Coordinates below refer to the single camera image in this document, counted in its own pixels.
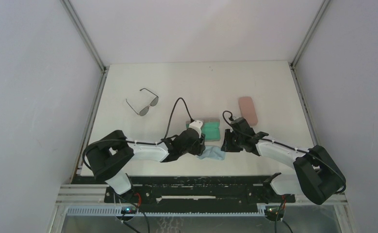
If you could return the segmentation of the grey marbled glasses case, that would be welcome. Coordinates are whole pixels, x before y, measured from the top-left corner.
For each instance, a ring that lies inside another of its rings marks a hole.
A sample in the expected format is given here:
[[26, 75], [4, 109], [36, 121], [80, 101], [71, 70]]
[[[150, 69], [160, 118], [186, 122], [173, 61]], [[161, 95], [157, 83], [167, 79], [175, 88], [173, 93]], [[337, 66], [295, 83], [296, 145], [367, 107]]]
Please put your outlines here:
[[220, 141], [220, 120], [218, 118], [203, 118], [201, 131], [205, 134], [206, 142]]

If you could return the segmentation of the small light blue cloth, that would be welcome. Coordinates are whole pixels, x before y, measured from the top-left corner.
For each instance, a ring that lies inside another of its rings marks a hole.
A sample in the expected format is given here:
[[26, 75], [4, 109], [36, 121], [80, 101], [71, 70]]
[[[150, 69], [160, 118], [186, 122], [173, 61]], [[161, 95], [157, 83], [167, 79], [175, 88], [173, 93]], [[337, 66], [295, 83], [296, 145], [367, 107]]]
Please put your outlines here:
[[198, 159], [214, 159], [223, 161], [226, 158], [226, 153], [217, 146], [206, 146], [203, 153], [198, 156]]

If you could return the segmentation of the pink glasses case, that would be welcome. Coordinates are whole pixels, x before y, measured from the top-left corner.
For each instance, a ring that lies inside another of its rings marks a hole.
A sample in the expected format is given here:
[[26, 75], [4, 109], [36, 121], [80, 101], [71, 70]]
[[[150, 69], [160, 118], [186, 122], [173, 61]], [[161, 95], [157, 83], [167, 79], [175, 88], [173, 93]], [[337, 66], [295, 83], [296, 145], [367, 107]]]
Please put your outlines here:
[[240, 97], [238, 99], [239, 109], [241, 116], [252, 126], [258, 124], [258, 117], [254, 106], [253, 99], [251, 97]]

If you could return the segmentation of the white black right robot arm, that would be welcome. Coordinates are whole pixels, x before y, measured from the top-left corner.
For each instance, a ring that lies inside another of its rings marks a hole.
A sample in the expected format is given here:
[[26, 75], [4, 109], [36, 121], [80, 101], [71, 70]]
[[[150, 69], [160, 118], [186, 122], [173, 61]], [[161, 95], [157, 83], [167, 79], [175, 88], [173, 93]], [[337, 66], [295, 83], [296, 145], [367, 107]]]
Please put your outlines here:
[[312, 203], [321, 205], [334, 194], [346, 190], [346, 178], [327, 150], [319, 145], [308, 149], [288, 146], [265, 132], [256, 133], [240, 117], [226, 120], [222, 150], [255, 154], [277, 161], [291, 168], [293, 174], [277, 172], [264, 181], [270, 194], [304, 195]]

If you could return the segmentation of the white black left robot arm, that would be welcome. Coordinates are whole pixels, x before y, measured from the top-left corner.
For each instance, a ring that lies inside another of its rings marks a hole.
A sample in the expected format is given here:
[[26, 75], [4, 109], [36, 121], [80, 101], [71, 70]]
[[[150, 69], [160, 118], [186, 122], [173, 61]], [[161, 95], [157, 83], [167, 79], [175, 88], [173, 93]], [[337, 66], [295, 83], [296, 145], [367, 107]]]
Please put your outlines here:
[[128, 140], [121, 130], [115, 130], [88, 145], [82, 153], [82, 161], [96, 181], [105, 182], [116, 194], [122, 195], [132, 189], [131, 180], [123, 171], [129, 161], [168, 163], [185, 154], [200, 156], [205, 150], [204, 139], [202, 132], [192, 128], [152, 143]]

